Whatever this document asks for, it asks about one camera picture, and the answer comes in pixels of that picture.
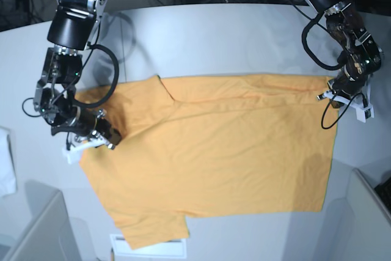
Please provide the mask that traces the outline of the white cloth at left edge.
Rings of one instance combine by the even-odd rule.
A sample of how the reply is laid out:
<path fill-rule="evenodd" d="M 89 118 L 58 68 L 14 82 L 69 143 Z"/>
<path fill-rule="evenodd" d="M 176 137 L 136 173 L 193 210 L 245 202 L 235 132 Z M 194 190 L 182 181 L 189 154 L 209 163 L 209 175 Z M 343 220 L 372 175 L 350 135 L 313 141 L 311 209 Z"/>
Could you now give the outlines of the white cloth at left edge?
<path fill-rule="evenodd" d="M 1 128 L 0 144 L 1 197 L 5 197 L 17 191 L 16 175 L 10 148 L 10 134 L 5 128 Z"/>

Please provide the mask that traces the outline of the grey bin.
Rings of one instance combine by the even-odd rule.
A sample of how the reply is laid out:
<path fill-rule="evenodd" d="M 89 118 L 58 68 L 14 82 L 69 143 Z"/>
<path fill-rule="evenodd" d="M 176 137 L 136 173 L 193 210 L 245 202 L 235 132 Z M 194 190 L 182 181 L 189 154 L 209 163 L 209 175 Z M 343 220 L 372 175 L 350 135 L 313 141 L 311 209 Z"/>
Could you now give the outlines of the grey bin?
<path fill-rule="evenodd" d="M 313 260 L 390 260 L 390 212 L 358 169 L 326 210 Z"/>
<path fill-rule="evenodd" d="M 16 240 L 1 235 L 1 260 L 81 260 L 62 191 L 34 180 L 24 190 L 32 219 Z"/>

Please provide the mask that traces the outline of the grey bin lower left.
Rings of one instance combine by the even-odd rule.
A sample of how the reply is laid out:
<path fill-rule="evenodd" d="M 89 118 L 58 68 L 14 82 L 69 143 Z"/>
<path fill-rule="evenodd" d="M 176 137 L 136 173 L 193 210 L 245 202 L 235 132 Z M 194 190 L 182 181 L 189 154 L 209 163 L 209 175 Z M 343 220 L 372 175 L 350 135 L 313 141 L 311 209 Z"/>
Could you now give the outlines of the grey bin lower left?
<path fill-rule="evenodd" d="M 1 260 L 81 260 L 62 191 L 34 180 L 24 190 L 32 219 L 16 240 L 1 235 Z"/>

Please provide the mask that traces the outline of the orange yellow T-shirt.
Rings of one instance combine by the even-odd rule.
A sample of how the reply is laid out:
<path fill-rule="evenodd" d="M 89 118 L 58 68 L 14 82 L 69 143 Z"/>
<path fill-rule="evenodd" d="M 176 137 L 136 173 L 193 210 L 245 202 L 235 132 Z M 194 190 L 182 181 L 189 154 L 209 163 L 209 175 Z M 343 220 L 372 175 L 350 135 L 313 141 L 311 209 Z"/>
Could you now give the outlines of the orange yellow T-shirt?
<path fill-rule="evenodd" d="M 149 79 L 104 104 L 122 135 L 83 152 L 102 206 L 134 248 L 186 238 L 186 217 L 321 211 L 335 130 L 325 76 Z"/>

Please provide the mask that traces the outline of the grey bin lower right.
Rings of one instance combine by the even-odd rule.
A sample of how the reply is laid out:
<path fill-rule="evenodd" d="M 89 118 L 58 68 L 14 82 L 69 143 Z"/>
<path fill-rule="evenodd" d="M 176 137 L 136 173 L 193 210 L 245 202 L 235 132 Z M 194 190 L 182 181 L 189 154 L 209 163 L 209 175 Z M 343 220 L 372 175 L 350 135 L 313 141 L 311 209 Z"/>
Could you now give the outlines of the grey bin lower right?
<path fill-rule="evenodd" d="M 326 210 L 313 260 L 390 260 L 390 212 L 358 169 Z"/>

